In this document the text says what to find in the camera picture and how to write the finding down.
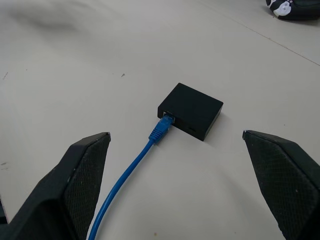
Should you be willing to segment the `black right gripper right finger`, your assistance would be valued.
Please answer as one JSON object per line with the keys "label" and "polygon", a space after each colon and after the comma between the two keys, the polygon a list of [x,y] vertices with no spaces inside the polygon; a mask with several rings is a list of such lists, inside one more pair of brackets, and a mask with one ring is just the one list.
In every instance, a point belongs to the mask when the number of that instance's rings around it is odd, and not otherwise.
{"label": "black right gripper right finger", "polygon": [[287,240],[320,238],[320,166],[295,142],[242,134],[263,198]]}

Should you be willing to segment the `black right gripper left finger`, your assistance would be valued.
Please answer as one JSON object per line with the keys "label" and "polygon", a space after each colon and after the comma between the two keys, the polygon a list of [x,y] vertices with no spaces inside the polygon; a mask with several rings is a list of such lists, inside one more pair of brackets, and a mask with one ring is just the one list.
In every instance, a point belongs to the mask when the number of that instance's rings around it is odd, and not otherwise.
{"label": "black right gripper left finger", "polygon": [[97,206],[108,132],[72,144],[35,186],[17,214],[1,225],[2,240],[84,240]]}

